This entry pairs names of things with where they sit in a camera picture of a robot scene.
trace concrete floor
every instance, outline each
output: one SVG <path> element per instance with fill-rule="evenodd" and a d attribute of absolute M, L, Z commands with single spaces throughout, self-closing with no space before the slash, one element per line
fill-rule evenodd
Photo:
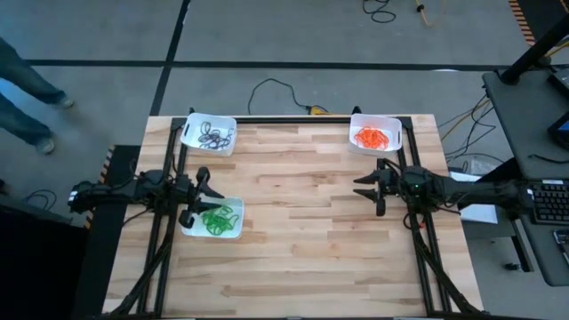
<path fill-rule="evenodd" d="M 3 0 L 0 35 L 27 59 L 164 60 L 181 4 L 182 0 Z M 425 5 L 431 16 L 439 12 L 438 1 L 428 0 Z M 411 0 L 393 1 L 388 8 L 397 19 L 380 25 L 372 23 L 355 0 L 194 0 L 175 59 L 378 62 L 413 68 L 418 64 L 509 64 L 527 49 L 507 0 L 447 0 L 444 21 L 431 29 L 421 25 Z M 556 62 L 568 58 L 564 52 Z M 76 99 L 76 108 L 53 110 L 0 82 L 0 92 L 48 124 L 58 142 L 53 155 L 39 156 L 1 131 L 0 178 L 10 184 L 14 196 L 52 189 L 60 198 L 53 210 L 63 214 L 68 211 L 65 199 L 71 187 L 98 178 L 108 145 L 141 143 L 162 69 L 53 66 L 37 70 Z M 293 85 L 300 103 L 319 104 L 332 112 L 348 113 L 358 105 L 365 113 L 432 113 L 442 123 L 472 108 L 482 97 L 481 75 L 174 68 L 160 115 L 184 115 L 189 107 L 244 115 L 252 88 L 274 77 Z M 266 84 L 259 89 L 252 112 L 294 115 L 302 110 L 293 105 L 287 89 Z M 496 115 L 489 114 L 486 122 L 498 129 L 469 151 L 508 159 L 511 152 Z M 464 124 L 444 140 L 445 151 L 458 148 L 469 128 Z M 475 135 L 482 132 L 479 128 Z M 465 156 L 451 165 L 461 166 L 469 159 Z M 566 318 L 569 305 L 561 297 L 569 294 L 569 288 L 547 286 L 539 270 L 524 274 L 501 269 L 502 263 L 515 259 L 509 241 L 470 240 L 469 249 L 487 310 L 507 316 Z"/>

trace butcher block tabletop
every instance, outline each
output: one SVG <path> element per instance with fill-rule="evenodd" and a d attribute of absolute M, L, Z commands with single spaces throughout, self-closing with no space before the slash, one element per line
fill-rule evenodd
<path fill-rule="evenodd" d="M 410 117 L 421 165 L 446 175 L 435 117 Z M 137 172 L 163 167 L 171 121 L 148 120 Z M 196 238 L 176 225 L 163 316 L 425 316 L 412 236 L 403 224 L 406 206 L 388 196 L 387 212 L 378 218 L 374 203 L 352 191 L 371 187 L 353 179 L 371 173 L 376 160 L 348 152 L 348 133 L 348 124 L 238 124 L 231 156 L 188 152 L 190 178 L 207 166 L 214 190 L 244 200 L 243 234 Z M 404 148 L 410 163 L 406 138 Z M 125 218 L 143 210 L 130 205 Z M 437 212 L 433 218 L 446 273 L 482 308 L 460 216 Z M 146 213 L 124 226 L 104 311 L 117 307 L 142 274 L 152 220 Z"/>

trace keyboard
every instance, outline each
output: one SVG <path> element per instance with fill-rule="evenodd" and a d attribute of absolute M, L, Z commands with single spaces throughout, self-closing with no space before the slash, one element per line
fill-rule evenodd
<path fill-rule="evenodd" d="M 538 224 L 569 225 L 569 186 L 532 184 L 533 222 Z"/>

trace white plastic container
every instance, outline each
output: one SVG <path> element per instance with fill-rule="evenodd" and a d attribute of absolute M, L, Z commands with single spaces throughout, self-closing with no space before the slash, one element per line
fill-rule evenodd
<path fill-rule="evenodd" d="M 243 220 L 245 216 L 245 208 L 244 203 L 241 198 L 231 197 L 231 198 L 224 198 L 218 199 L 209 196 L 200 196 L 203 202 L 207 202 L 210 204 L 223 204 L 228 206 L 233 210 L 232 213 L 228 214 L 228 217 L 232 215 L 237 215 L 237 220 L 232 230 L 224 231 L 219 236 L 212 235 L 206 228 L 204 222 L 202 221 L 201 214 L 192 214 L 194 217 L 194 225 L 192 228 L 184 228 L 181 227 L 181 232 L 186 236 L 202 236 L 202 237 L 215 237 L 215 238 L 224 238 L 224 239 L 237 239 L 241 236 L 241 232 L 243 230 Z"/>
<path fill-rule="evenodd" d="M 361 143 L 358 143 L 355 136 L 366 126 L 383 132 L 389 139 L 388 147 L 385 149 L 366 148 Z M 399 119 L 387 116 L 354 114 L 349 121 L 348 151 L 369 156 L 385 156 L 386 152 L 396 151 L 401 148 L 403 143 L 402 130 L 403 126 Z"/>
<path fill-rule="evenodd" d="M 210 140 L 206 142 L 200 141 L 200 137 L 208 132 L 206 123 L 211 124 L 209 128 L 210 134 L 219 131 L 220 137 L 229 137 L 227 146 L 215 149 L 213 148 L 216 147 L 215 142 L 211 142 Z M 228 116 L 212 116 L 196 112 L 188 116 L 180 136 L 180 141 L 188 146 L 190 153 L 203 153 L 215 156 L 231 156 L 236 139 L 237 121 L 234 118 Z"/>

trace person's leg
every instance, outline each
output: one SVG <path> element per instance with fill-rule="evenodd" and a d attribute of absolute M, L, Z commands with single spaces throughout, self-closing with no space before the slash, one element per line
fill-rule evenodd
<path fill-rule="evenodd" d="M 0 37 L 0 77 L 18 85 L 43 103 L 68 108 L 73 104 L 64 91 L 48 83 L 16 50 Z"/>
<path fill-rule="evenodd" d="M 50 129 L 16 108 L 2 93 L 0 93 L 0 128 L 36 146 L 40 152 L 50 153 L 53 150 Z"/>

